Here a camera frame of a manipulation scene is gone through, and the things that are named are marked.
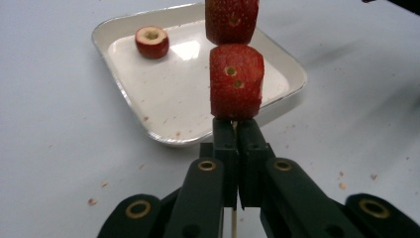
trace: cut strawberry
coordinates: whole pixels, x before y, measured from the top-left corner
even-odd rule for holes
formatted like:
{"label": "cut strawberry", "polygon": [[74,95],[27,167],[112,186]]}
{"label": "cut strawberry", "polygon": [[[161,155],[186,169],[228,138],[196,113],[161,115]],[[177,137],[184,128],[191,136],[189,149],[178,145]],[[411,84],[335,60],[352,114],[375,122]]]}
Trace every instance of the cut strawberry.
{"label": "cut strawberry", "polygon": [[215,45],[248,44],[259,13],[259,0],[205,0],[206,37]]}
{"label": "cut strawberry", "polygon": [[167,32],[155,26],[143,27],[136,32],[136,47],[139,53],[148,59],[160,59],[169,50]]}
{"label": "cut strawberry", "polygon": [[254,48],[230,44],[211,50],[211,114],[232,121],[256,116],[262,103],[263,74],[263,56]]}

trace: brass screw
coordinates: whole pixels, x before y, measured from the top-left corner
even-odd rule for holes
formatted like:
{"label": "brass screw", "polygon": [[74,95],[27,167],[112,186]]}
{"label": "brass screw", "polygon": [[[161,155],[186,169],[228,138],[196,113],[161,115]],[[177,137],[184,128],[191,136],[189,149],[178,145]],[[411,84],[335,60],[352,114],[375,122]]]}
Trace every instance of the brass screw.
{"label": "brass screw", "polygon": [[198,164],[198,169],[205,172],[211,172],[216,170],[216,163],[211,161],[203,161]]}
{"label": "brass screw", "polygon": [[287,171],[291,171],[292,165],[288,162],[276,161],[274,162],[274,168],[282,172],[287,172]]}
{"label": "brass screw", "polygon": [[380,219],[386,219],[390,216],[388,208],[372,199],[362,199],[359,201],[359,207],[365,213]]}
{"label": "brass screw", "polygon": [[[140,212],[133,211],[133,208],[135,206],[138,206],[138,205],[142,205],[144,207],[144,209]],[[126,215],[128,217],[132,218],[132,219],[139,219],[139,218],[142,218],[142,217],[145,217],[146,215],[148,215],[149,212],[151,211],[151,209],[152,209],[152,205],[148,201],[141,199],[141,200],[137,200],[137,201],[132,202],[127,207]]]}

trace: white tray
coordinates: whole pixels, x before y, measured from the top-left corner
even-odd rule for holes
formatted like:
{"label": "white tray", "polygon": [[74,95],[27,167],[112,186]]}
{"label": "white tray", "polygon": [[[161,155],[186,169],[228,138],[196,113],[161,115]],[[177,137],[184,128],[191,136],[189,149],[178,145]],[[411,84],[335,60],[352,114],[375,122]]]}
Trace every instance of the white tray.
{"label": "white tray", "polygon": [[[134,34],[143,27],[165,28],[169,52],[144,59]],[[209,52],[204,4],[178,6],[111,19],[92,33],[117,85],[148,134],[170,146],[189,146],[211,135]],[[306,73],[285,50],[256,29],[250,46],[264,56],[262,110],[299,91]]]}

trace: strawberry on tray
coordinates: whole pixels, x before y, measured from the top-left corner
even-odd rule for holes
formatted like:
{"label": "strawberry on tray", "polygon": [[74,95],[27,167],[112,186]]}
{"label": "strawberry on tray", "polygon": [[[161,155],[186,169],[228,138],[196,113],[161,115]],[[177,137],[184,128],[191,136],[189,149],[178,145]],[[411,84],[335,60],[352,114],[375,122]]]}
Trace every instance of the strawberry on tray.
{"label": "strawberry on tray", "polygon": [[262,104],[263,74],[263,56],[252,47],[228,44],[211,50],[211,114],[231,121],[256,116]]}
{"label": "strawberry on tray", "polygon": [[206,0],[206,37],[215,45],[248,44],[256,29],[260,0]]}

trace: table surface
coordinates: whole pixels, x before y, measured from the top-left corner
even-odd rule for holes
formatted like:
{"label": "table surface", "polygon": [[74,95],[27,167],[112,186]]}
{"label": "table surface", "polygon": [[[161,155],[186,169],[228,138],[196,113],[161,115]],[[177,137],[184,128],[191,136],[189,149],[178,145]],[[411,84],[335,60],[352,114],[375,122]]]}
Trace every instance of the table surface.
{"label": "table surface", "polygon": [[[190,3],[0,3],[1,237],[96,237],[124,198],[182,185],[199,146],[146,135],[91,34]],[[387,1],[262,0],[258,27],[308,75],[262,126],[274,152],[339,202],[370,193],[420,223],[420,18]],[[238,237],[263,235],[259,211],[239,211]]]}

